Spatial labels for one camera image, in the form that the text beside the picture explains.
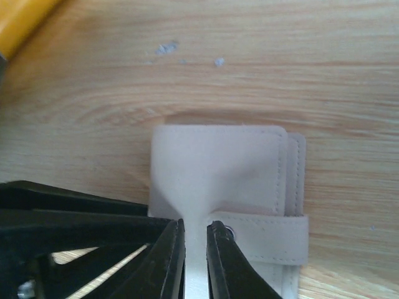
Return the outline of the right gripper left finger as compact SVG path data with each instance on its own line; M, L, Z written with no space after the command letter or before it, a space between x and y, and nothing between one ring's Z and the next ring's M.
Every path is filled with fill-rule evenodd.
M138 269L110 298L183 298L185 257L183 220L171 221Z

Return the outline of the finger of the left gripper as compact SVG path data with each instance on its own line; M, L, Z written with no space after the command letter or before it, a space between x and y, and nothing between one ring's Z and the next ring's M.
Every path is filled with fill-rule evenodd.
M132 274L170 219L144 204L14 181L1 185L1 297L17 298L34 282L34 298L67 298L136 253L89 298L110 294Z

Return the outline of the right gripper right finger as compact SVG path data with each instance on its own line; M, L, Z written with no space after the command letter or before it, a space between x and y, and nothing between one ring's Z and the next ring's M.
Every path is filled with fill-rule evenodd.
M252 268L221 221L207 226L206 258L210 298L280 298Z

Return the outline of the beige card holder wallet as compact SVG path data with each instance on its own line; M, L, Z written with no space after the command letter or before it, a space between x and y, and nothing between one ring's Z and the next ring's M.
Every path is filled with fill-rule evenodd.
M148 213L185 225L185 298L208 298L206 228L221 221L255 271L297 298L309 256L306 140L280 126L161 125L151 141Z

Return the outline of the yellow bin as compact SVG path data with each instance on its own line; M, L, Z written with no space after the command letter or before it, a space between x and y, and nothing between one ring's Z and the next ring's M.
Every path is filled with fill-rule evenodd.
M58 0L1 0L1 55L9 60Z

